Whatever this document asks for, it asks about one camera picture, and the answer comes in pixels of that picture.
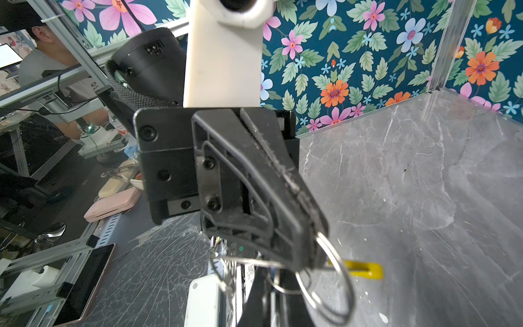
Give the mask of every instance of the blue flower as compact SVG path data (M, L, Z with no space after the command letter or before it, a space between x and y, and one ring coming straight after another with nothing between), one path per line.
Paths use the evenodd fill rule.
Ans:
M298 59L298 57L296 57L296 59L294 61L296 61L296 64L295 64L296 67L299 67L299 68L301 68L301 66L305 63L305 59L303 59L303 57L300 57L299 59Z
M512 101L508 102L508 106L503 106L504 109L507 109L506 114L516 114L516 109L519 109L519 105L513 105Z
M412 46L412 47L411 47L411 51L410 51L409 53L407 53L407 57L408 57L409 59L412 59L412 57L417 56L418 54L416 53L416 51L418 51L418 50L419 50L419 47L414 47L414 46Z
M400 14L401 20L403 20L403 19L407 20L408 19L407 16L410 14L411 14L411 12L408 11L408 8L405 8L405 11Z
M477 26L477 24L474 24L474 29L470 31L470 33L474 33L474 37L481 36L481 30L485 27L485 25Z
M501 33L501 37L500 39L510 39L510 36L509 34L512 34L514 33L514 30L513 29L510 29L510 24L507 25L507 27L505 29L500 29L499 32Z
M336 66L338 66L339 69L342 69L343 67L345 67L346 62L347 62L347 60L343 60L342 58L340 58L339 62L336 64Z
M330 67L329 65L325 64L325 67L322 68L322 72L323 72L324 74L327 74L328 71L329 71L329 69L331 69L331 67Z
M427 26L426 26L426 27L423 29L423 31L422 31L423 34L424 34L424 35L427 35L427 34L429 34L429 33L432 33L432 29L434 28L435 25L436 25L436 24L432 24L432 25L431 25L430 22L428 21L428 22L427 22Z
M364 35L363 40L361 41L361 43L365 43L366 46L369 44L369 42L372 42L372 32L369 33L369 35Z

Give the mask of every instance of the floral wallpaper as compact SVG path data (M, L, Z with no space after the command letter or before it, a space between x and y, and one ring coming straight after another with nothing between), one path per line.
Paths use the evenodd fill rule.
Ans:
M56 0L93 47L103 47L141 32L122 0ZM184 0L126 0L145 30L186 16Z
M308 133L422 94L452 0L279 0L264 25L261 105Z
M447 87L523 122L523 4L477 0Z

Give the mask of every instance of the grey shirt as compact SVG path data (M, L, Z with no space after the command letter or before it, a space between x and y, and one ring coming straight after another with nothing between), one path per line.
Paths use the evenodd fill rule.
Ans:
M20 63L18 82L21 86L25 86L41 80L44 71L60 71L67 68L66 65L52 59L42 51L34 49ZM73 101L81 102L96 96L95 90L99 87L98 83L96 83L92 77L89 77L68 87L60 86L60 90L65 96L71 97ZM32 103L28 107L31 110L38 110L42 105ZM52 123L63 122L57 115L47 115L44 117Z

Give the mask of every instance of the person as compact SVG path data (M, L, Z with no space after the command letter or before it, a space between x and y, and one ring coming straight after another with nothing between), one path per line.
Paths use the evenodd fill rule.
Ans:
M37 46L20 63L18 81L21 86L42 79L44 77L42 74L45 71L61 71L78 65L76 58L47 25L27 29L27 33L36 41ZM67 88L60 87L64 95L70 97L74 102L82 102L95 97L95 90L98 88L98 83L91 77L74 83ZM29 105L31 110L38 110L41 107L37 103ZM80 139L82 131L78 128L76 121L66 123L57 115L46 115L44 117L51 121L66 136L73 140ZM109 115L103 108L93 111L83 118L88 123L98 126L103 126L109 121Z

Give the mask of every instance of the green leaf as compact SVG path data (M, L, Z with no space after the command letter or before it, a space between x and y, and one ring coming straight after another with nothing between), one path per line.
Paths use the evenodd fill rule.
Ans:
M300 35L303 36L302 42L307 42L307 39L312 36L312 32L314 32L316 26L318 26L317 22L311 24L310 21L304 21L296 25L292 30L296 34L296 37Z
M285 62L287 61L288 56L286 54L281 54L283 51L283 48L278 48L274 50L272 53L272 57L270 57L270 71L269 74L272 74L274 72L278 72L283 65L285 65Z
M262 45L261 45L261 50L262 50L261 52L262 52L264 55L270 57L270 51L269 51L269 49L267 49L267 45L266 45L265 43L262 43Z
M363 93L359 89L359 87L349 87L349 101L353 105L357 105L361 102L361 99L363 99Z
M346 83L349 80L349 78L353 75L354 66L356 66L355 62L348 66L345 66L345 68L343 68L342 71L339 73L338 79L342 80L343 83Z
M418 85L422 85L422 84L425 84L427 83L427 78L430 76L430 71L424 71L424 72L421 72L419 74L417 74L416 76L414 76L414 78L408 83L408 85L414 85L414 86L418 86Z
M331 71L331 82L336 83L337 80L338 80L338 71L337 70Z
M396 11L399 12L401 8L408 2L408 0L401 0L400 3L397 5Z
M320 97L318 97L313 103L311 103L311 107L309 108L309 117L312 119L318 118L320 115L320 111L322 109L322 105L320 103Z
M398 87L401 82L405 80L405 71L401 72L400 76L397 78L396 87Z
M445 13L441 16L441 18L438 21L438 25L436 26L436 29L433 31L433 33L436 33L437 31L444 30L445 28L447 28L447 24L449 23L449 17L450 17L450 8L448 8L445 11Z
M501 62L510 58L521 46L523 46L523 41L503 41L492 48L492 53L496 55L496 60Z
M298 100L298 104L296 105L296 113L297 114L304 114L307 111L307 106L309 105L309 100L307 100L307 94L304 94L301 99Z
M365 18L363 18L363 13L370 11L371 4L372 0L363 0L359 4L356 4L354 8L347 11L347 15L350 18L353 18L353 21L362 22L365 20Z
M347 41L347 46L342 50L342 52L353 53L361 49L361 46L363 45L363 37L365 35L367 35L365 31L357 31L356 34Z
M314 76L312 80L314 81L314 85L316 85L320 90L326 89L327 85L331 82L331 79L325 75Z
M283 70L283 75L281 76L283 77L283 81L281 81L281 83L285 84L287 82L292 81L296 77L297 73L298 66L296 66L296 64L293 61L291 61L287 64L287 66L285 66L285 69Z
M301 56L303 57L303 60L305 63L303 64L305 67L309 68L311 66L316 66L317 63L323 60L323 56L319 55L317 51L314 50L304 50L301 53Z
M421 13L425 10L422 0L411 0L411 8L413 13Z
M123 41L127 39L126 32L122 29L118 34L113 33L112 36L109 38L109 44L117 43L120 41Z
M373 64L374 64L374 56L372 55L372 52L366 51L364 54L361 55L360 66L363 70L372 72Z
M76 18L76 16L74 15L74 10L68 10L68 9L65 9L62 4L60 4L60 7L62 7L62 10L64 12L64 14L66 14L66 16L69 18L69 20L71 22L74 23L74 25L77 25L77 26L80 26L80 22L78 21L78 19Z
M294 0L278 0L278 2L276 2L276 9L286 21L291 21L296 24L296 10L298 10L298 8L294 4Z
M370 92L374 88L374 85L374 78L370 75L363 74L363 81L361 81L363 92Z
M307 134L309 133L309 129L306 127L306 126L302 126L300 127L297 131L296 131L296 136L298 135L303 135L303 134Z
M296 77L296 82L294 83L294 89L296 90L296 96L299 96L309 83L309 78L305 74L300 74Z
M395 73L395 72L397 72L398 70L400 70L401 68L405 67L405 64L407 63L407 60L408 60L408 57L403 57L403 59L400 60L400 61L397 63L396 68L394 68L394 70L393 70L392 72Z
M380 28L386 32L397 31L400 29L400 25L397 23L398 16L394 9L387 9L383 12L385 19L380 22Z
M392 54L392 56L389 58L389 62L392 62L394 59L396 59L397 57L399 57L401 54L401 46L397 47L396 50L394 50L394 53Z
M389 71L389 64L387 61L385 61L384 57L381 57L380 63L376 67L376 74L374 77L376 80L381 80L382 78L385 78L387 76L387 72Z
M90 21L87 21L87 29L84 29L84 36L87 42L95 48L104 47L105 42L102 42L101 34L98 33L96 28Z
M411 71L417 71L418 67L416 67L416 61L414 59L409 59L407 61L407 68Z
M316 15L317 11L318 11L318 9L316 8L315 5L309 6L309 7L307 7L307 10L303 14L300 15L300 17L298 19L299 20L312 19L314 17L314 15Z
M372 35L372 40L370 41L370 48L374 51L385 50L387 48L385 42L385 36L383 36L382 33L374 33Z
M329 61L333 55L336 58L339 58L339 45L337 45L334 41L332 41L331 45L327 48L327 61Z
M187 9L189 5L183 0L165 0L167 3L167 9L173 13L176 18L183 18L187 15Z
M497 36L494 36L487 44L485 44L485 52L491 52L496 44Z
M330 33L332 30L339 30L345 32L347 27L342 22L342 18L339 16L328 17L327 20L323 23L323 29L320 33L319 40L323 39L327 33Z
M433 40L432 43L428 46L425 54L423 55L422 64L428 65L436 57L436 40Z
M492 11L488 8L489 2L489 0L477 0L473 12L474 17L479 18L480 16L490 15Z
M438 0L435 4L432 5L432 11L428 15L427 19L439 16L443 10L447 9L449 6L449 0Z
M465 38L465 54L467 55L468 59L475 57L481 51L483 51L483 48L481 48L481 43L479 43L476 39Z
M283 108L285 110L292 110L294 109L294 97L289 93L289 90L285 90L285 95L283 96L283 100L281 101L283 104Z
M502 72L497 72L496 78L492 81L490 88L488 89L488 97L492 103L501 103L508 99L510 90L510 81L505 79L505 75Z
M452 65L452 69L450 70L450 75L449 75L449 79L448 79L449 81L452 81L454 78L456 78L456 76L459 73L459 68L460 68L460 65L462 62L463 62L463 59L457 59L456 61L454 61L454 64Z
M512 19L512 11L514 9L516 9L516 0L505 1L503 8L501 8L501 13L504 15L505 21L507 23L509 23L510 20Z
M512 91L514 91L514 94L518 98L523 98L523 74L517 77L517 81L514 83Z
M374 111L374 110L376 110L376 109L378 109L378 108L376 107L376 105L368 104L368 105L365 105L364 113L366 114L366 113L371 112L371 111Z
M394 90L394 89L391 88L388 84L377 86L374 89L374 92L372 92L372 97L374 99L381 99L382 97L386 96L387 93L389 93L392 90Z
M462 70L461 72L459 72L458 75L456 75L456 80L454 81L454 86L463 85L468 81L469 81L469 77L467 76L466 71Z

